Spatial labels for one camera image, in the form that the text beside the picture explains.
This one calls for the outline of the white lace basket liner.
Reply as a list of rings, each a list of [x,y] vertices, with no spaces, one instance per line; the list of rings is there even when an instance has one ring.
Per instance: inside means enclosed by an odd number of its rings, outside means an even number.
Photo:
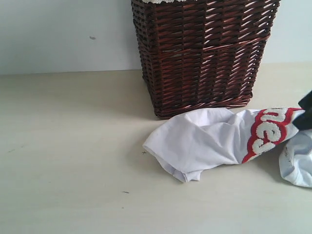
[[[161,4],[161,3],[172,3],[172,2],[184,2],[186,0],[142,0],[144,3]]]

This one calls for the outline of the white t-shirt red lettering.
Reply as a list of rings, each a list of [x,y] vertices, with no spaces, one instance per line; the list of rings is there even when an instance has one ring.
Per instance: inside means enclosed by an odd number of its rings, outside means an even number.
[[[154,130],[143,148],[181,182],[199,180],[203,171],[243,164],[280,143],[281,177],[296,185],[312,185],[312,132],[298,130],[298,108],[243,110],[205,108],[180,114]]]

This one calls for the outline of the dark brown wicker basket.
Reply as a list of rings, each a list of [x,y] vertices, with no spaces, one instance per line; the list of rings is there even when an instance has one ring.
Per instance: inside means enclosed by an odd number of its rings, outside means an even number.
[[[131,2],[142,75],[154,113],[240,108],[253,86],[277,0]]]

